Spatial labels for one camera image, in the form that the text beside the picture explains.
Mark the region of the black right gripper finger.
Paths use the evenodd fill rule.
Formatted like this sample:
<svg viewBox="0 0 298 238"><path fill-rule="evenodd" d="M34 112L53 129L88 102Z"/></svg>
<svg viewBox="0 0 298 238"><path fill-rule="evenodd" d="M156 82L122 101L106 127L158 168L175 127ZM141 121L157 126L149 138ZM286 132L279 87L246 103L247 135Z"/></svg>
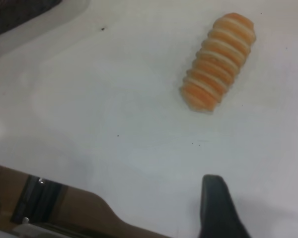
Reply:
<svg viewBox="0 0 298 238"><path fill-rule="evenodd" d="M200 238L249 238L229 188L221 176L204 175L200 205Z"/></svg>

